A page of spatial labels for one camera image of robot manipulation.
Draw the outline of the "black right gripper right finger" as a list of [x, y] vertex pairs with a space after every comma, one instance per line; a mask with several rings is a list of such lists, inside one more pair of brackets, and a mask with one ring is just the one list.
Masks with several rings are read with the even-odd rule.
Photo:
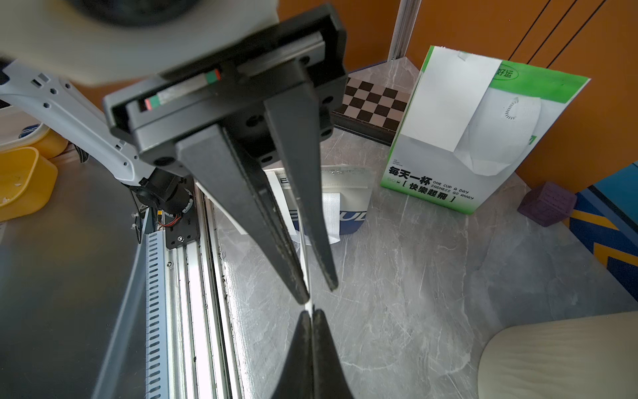
[[314, 398], [354, 398], [322, 309], [315, 309], [312, 315], [312, 372]]

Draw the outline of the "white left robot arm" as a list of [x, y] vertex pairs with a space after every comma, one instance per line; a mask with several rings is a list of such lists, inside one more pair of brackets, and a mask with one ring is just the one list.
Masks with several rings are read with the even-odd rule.
[[265, 175], [281, 162], [330, 289], [320, 144], [347, 73], [347, 32], [275, 1], [4, 1], [1, 98], [106, 166], [141, 202], [184, 214], [191, 176], [262, 249], [299, 304], [309, 291]]

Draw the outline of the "blue white bag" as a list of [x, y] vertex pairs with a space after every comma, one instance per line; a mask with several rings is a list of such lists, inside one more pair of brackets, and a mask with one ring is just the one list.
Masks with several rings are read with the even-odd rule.
[[[299, 239], [298, 206], [282, 168], [265, 171], [277, 206], [293, 242]], [[330, 244], [354, 234], [366, 221], [375, 183], [374, 171], [359, 166], [322, 167], [322, 204]]]

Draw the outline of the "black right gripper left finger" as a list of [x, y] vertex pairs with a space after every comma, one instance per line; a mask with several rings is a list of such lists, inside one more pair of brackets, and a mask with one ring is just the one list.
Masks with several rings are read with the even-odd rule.
[[312, 321], [300, 313], [272, 398], [313, 398]]

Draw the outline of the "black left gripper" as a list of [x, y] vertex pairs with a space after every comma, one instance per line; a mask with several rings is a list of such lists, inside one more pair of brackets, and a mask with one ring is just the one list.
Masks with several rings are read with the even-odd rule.
[[111, 134], [153, 167], [191, 172], [253, 238], [299, 304], [310, 299], [302, 267], [256, 160], [270, 164], [279, 155], [300, 226], [336, 290], [320, 141], [332, 134], [332, 112], [342, 104], [346, 44], [337, 10], [324, 4], [103, 100]]

